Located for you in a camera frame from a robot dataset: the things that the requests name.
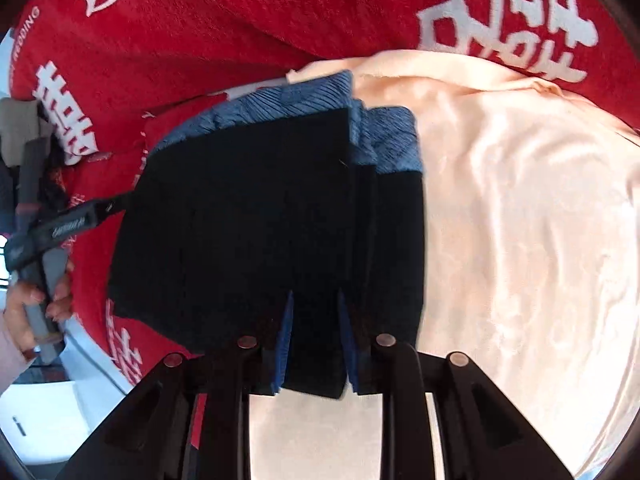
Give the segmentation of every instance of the hand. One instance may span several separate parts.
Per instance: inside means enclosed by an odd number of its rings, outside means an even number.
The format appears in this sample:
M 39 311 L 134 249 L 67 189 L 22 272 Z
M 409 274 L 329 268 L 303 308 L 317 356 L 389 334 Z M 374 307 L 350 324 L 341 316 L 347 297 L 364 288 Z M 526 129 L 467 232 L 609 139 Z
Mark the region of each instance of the hand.
M 46 312 L 46 316 L 56 322 L 69 319 L 72 314 L 71 278 L 68 273 L 72 270 L 70 262 L 66 268 L 67 272 L 56 285 L 53 302 L 49 304 Z M 41 290 L 27 282 L 15 283 L 9 287 L 6 294 L 4 323 L 15 345 L 27 358 L 33 357 L 36 340 L 24 313 L 24 305 L 41 303 L 44 298 Z

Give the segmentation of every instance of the folded black cloth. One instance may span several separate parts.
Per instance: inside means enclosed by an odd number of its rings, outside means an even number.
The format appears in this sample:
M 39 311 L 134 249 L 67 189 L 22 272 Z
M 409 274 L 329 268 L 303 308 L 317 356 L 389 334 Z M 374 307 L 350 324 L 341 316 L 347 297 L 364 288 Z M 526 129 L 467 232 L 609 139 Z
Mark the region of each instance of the folded black cloth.
M 234 126 L 154 153 L 111 265 L 114 313 L 192 352 L 255 333 L 294 298 L 284 387 L 337 398 L 337 293 L 415 343 L 424 285 L 419 171 L 350 164 L 350 112 Z

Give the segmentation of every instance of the black plastic part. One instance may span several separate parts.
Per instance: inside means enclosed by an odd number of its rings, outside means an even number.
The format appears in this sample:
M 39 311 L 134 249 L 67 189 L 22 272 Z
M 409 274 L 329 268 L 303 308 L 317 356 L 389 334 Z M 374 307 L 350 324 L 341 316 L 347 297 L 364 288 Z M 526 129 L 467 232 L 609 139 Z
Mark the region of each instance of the black plastic part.
M 28 232 L 18 232 L 4 247 L 4 264 L 9 272 L 38 260 L 46 251 L 60 246 L 75 236 L 100 225 L 109 216 L 126 208 L 130 194 L 89 200 L 55 218 L 32 226 Z
M 245 365 L 255 349 L 232 349 L 217 370 L 211 370 L 200 435 L 198 480 L 250 480 L 249 393 Z
M 185 376 L 197 361 L 163 362 L 124 398 L 57 476 L 95 480 L 178 480 L 189 450 L 196 392 Z
M 39 137 L 30 140 L 24 145 L 22 152 L 22 164 L 18 177 L 18 204 L 27 206 L 38 205 L 38 195 L 40 181 L 44 174 L 44 167 L 47 160 L 47 151 L 50 140 L 46 137 Z M 35 220 L 38 212 L 37 207 L 30 208 L 30 214 L 21 213 L 18 215 L 18 231 L 27 232 L 31 227 L 31 221 Z
M 2 431 L 0 431 L 0 479 L 35 480 Z
M 374 344 L 383 367 L 382 480 L 435 478 L 425 393 L 434 395 L 447 480 L 571 480 L 551 448 L 471 360 Z

